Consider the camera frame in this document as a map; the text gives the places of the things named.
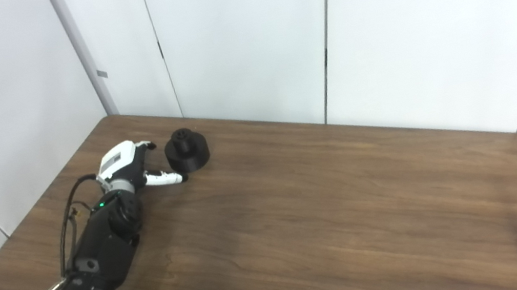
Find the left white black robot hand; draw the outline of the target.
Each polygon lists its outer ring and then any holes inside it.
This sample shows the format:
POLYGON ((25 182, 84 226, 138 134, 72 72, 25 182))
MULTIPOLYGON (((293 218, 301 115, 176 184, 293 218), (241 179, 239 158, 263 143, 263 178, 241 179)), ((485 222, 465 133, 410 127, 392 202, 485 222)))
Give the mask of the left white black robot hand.
POLYGON ((188 175, 146 170, 148 151, 157 146, 151 141, 122 141, 109 150, 101 160, 96 180, 104 193, 124 190, 136 193, 144 187, 179 184, 188 181, 188 175))

